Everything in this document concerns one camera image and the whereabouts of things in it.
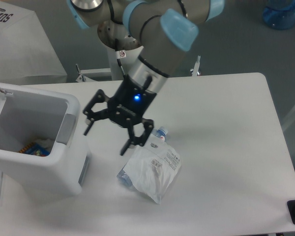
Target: white box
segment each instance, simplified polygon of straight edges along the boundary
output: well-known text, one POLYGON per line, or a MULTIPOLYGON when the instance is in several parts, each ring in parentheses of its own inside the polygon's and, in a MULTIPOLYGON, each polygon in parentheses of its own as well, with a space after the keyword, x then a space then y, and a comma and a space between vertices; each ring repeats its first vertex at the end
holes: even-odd
POLYGON ((0 84, 0 170, 26 186, 79 194, 90 159, 85 136, 74 132, 79 112, 72 95, 0 84), (48 156, 18 152, 36 139, 55 140, 48 156))

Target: light blue joint cap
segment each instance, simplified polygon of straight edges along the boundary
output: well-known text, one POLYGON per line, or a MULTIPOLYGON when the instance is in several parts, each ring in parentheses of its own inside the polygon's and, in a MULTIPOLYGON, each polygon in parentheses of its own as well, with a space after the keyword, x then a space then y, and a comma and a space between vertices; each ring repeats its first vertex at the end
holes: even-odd
POLYGON ((225 0, 210 0, 210 12, 206 21, 221 14, 224 9, 224 5, 225 0))
POLYGON ((137 0, 137 1, 133 1, 132 3, 130 3, 126 9, 123 12, 123 16, 122 16, 122 22, 123 25, 126 27, 126 29, 128 30, 129 34, 131 35, 131 32, 129 30, 130 28, 130 18, 131 18, 131 14, 133 12, 133 10, 140 5, 141 3, 146 3, 146 1, 143 0, 137 0))
POLYGON ((83 30, 88 29, 89 26, 87 24, 85 24, 85 22, 81 19, 81 17, 79 16, 79 14, 75 10, 75 8, 72 6, 71 0, 67 0, 67 4, 68 4, 68 7, 69 7, 72 15, 74 16, 75 21, 78 23, 79 27, 83 30))
POLYGON ((161 26, 167 37, 181 50, 188 52, 198 36, 198 27, 173 9, 161 17, 161 26))

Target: gray floor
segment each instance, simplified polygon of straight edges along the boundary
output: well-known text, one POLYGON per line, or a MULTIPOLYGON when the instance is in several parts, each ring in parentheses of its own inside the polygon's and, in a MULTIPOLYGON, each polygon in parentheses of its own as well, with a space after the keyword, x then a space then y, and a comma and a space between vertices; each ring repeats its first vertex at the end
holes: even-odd
MULTIPOLYGON (((77 78, 76 63, 81 69, 109 67, 96 28, 80 30, 65 0, 4 1, 36 12, 68 82, 77 78)), ((219 17, 199 25, 200 34, 174 76, 189 75, 197 55, 203 75, 263 73, 282 120, 295 104, 295 26, 283 31, 267 27, 262 21, 265 2, 226 0, 219 17)))

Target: blue led light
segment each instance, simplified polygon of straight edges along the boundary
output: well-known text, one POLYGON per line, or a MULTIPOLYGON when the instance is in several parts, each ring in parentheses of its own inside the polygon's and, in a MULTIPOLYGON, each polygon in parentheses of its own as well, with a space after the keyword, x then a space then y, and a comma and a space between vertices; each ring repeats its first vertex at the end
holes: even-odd
POLYGON ((141 100, 140 95, 139 94, 138 95, 135 95, 134 96, 134 100, 137 101, 137 102, 140 101, 141 100))

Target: crumpled plastic bag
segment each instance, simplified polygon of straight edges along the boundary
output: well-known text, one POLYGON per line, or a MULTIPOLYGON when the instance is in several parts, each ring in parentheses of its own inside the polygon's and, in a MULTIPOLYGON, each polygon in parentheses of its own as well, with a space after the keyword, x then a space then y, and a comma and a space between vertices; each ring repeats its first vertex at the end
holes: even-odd
POLYGON ((180 155, 166 142, 150 135, 144 147, 136 147, 123 170, 138 191, 160 204, 180 168, 180 155))

